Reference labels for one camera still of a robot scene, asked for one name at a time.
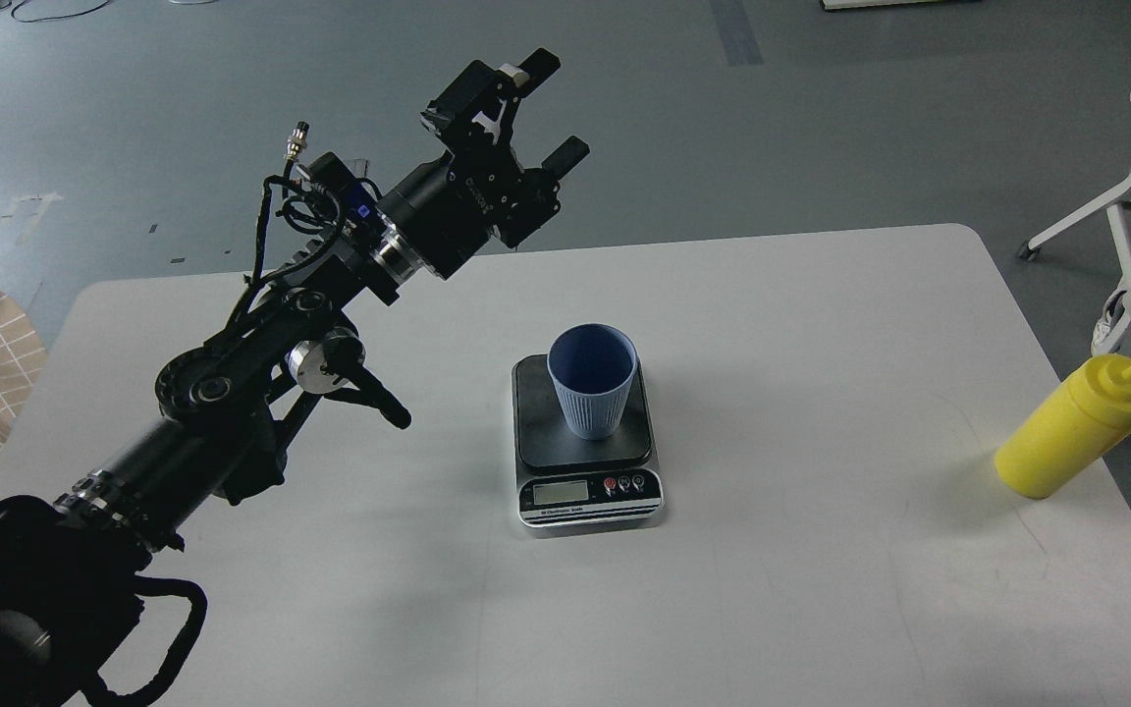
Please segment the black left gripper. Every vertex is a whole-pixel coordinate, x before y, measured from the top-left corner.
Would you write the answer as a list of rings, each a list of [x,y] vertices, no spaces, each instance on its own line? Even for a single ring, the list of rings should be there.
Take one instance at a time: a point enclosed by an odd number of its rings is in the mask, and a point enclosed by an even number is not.
[[[560,213],[562,179],[592,146],[569,136],[538,167],[524,167],[512,147],[523,100],[560,67],[546,48],[519,64],[472,60],[421,112],[444,155],[414,169],[377,206],[435,277],[452,277],[490,239],[521,245]]]

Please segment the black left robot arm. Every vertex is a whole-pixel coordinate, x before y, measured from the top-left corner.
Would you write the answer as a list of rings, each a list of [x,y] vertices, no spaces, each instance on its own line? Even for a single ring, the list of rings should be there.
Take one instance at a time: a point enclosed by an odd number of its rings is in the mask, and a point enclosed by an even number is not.
[[[333,153],[301,165],[296,126],[282,173],[264,180],[245,291],[221,331],[162,367],[159,416],[58,500],[0,501],[0,706],[156,702],[208,600],[195,581],[147,576],[154,552],[184,550],[181,524],[207,498],[280,486],[322,400],[411,425],[343,309],[364,292],[391,304],[420,270],[452,277],[491,239],[521,245],[560,212],[588,144],[571,136],[538,167],[512,147],[520,104],[560,64],[544,48],[470,62],[421,115],[443,155],[387,191]]]

